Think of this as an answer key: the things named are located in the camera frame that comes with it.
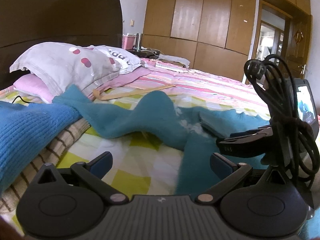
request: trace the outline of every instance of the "white logo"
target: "white logo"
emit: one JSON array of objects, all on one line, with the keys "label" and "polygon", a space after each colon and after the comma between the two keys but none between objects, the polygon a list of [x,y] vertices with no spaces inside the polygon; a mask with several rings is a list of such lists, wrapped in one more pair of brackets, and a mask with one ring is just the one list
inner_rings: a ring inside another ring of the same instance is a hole
[{"label": "white logo", "polygon": [[161,197],[161,198],[158,198],[157,200],[162,203],[163,201],[165,201],[165,198]]}]

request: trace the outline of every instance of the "coiled black cable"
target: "coiled black cable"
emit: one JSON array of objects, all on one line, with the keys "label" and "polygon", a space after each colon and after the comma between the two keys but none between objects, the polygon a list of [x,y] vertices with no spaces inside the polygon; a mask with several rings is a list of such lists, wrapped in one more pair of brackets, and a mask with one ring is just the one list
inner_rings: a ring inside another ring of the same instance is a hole
[{"label": "coiled black cable", "polygon": [[[293,104],[291,103],[290,92],[286,86],[285,79],[279,67],[271,61],[272,59],[278,59],[289,75],[293,90]],[[293,183],[296,185],[298,180],[303,182],[310,181],[308,187],[311,188],[315,174],[320,168],[320,155],[312,128],[299,118],[297,88],[286,62],[275,54],[268,55],[263,61],[248,60],[244,65],[244,74],[261,99],[273,110],[273,121],[280,122],[283,125],[284,132],[289,138],[293,158],[285,168],[290,169]],[[268,83],[268,90],[257,84],[257,80],[260,80],[263,75]],[[303,163],[299,145],[302,145],[308,152],[312,162],[311,169]],[[308,175],[307,178],[299,177],[299,167]]]}]

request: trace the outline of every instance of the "pink pillow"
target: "pink pillow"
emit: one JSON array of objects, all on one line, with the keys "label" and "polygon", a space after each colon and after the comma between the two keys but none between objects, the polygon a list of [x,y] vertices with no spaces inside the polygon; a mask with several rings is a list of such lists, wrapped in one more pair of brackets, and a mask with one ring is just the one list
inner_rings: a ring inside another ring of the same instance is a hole
[{"label": "pink pillow", "polygon": [[15,90],[21,91],[28,95],[40,97],[47,104],[52,103],[54,96],[50,93],[48,87],[35,74],[27,74],[19,78],[13,84]]}]

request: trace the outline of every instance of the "pink basket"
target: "pink basket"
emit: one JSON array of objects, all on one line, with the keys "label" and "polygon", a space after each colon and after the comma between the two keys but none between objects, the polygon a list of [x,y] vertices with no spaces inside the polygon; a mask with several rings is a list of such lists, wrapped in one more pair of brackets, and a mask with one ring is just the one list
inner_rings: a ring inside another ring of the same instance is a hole
[{"label": "pink basket", "polygon": [[122,37],[122,48],[123,49],[132,49],[134,44],[135,37],[132,36],[123,36]]}]

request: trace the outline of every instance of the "ribbed gray plastic surface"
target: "ribbed gray plastic surface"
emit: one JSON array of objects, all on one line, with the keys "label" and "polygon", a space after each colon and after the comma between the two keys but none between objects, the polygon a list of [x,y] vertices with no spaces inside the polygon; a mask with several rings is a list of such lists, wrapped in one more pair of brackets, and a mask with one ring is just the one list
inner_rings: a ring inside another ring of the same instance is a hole
[{"label": "ribbed gray plastic surface", "polygon": [[[101,223],[72,240],[250,240],[227,226],[215,208],[189,196],[135,196],[113,206]],[[298,236],[283,238],[299,240]]]}]

